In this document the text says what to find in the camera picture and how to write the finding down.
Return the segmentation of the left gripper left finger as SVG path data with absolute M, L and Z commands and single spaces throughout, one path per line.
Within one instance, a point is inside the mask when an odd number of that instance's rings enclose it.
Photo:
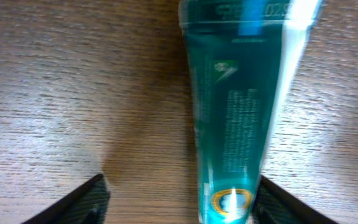
M 103 224 L 111 193 L 97 174 L 24 224 Z

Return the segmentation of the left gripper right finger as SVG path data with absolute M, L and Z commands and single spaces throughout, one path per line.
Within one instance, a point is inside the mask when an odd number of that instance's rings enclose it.
M 258 224 L 337 224 L 265 176 L 252 207 L 252 220 Z

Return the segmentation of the teal toothpaste tube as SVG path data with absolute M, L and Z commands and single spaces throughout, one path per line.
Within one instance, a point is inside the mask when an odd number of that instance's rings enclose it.
M 181 1 L 200 223 L 245 223 L 320 0 Z

